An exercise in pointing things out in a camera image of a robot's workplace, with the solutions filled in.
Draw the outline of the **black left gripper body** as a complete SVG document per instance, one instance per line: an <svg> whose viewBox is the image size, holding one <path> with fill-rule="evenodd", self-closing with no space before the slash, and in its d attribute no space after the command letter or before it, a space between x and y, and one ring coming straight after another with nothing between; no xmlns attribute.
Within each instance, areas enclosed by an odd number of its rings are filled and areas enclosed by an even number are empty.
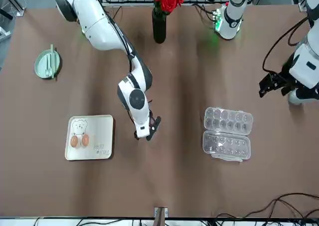
<svg viewBox="0 0 319 226"><path fill-rule="evenodd" d="M286 96L298 87L295 78L289 73L290 66L282 67L281 72L274 73L275 81L278 84L277 89L281 90L281 95Z"/></svg>

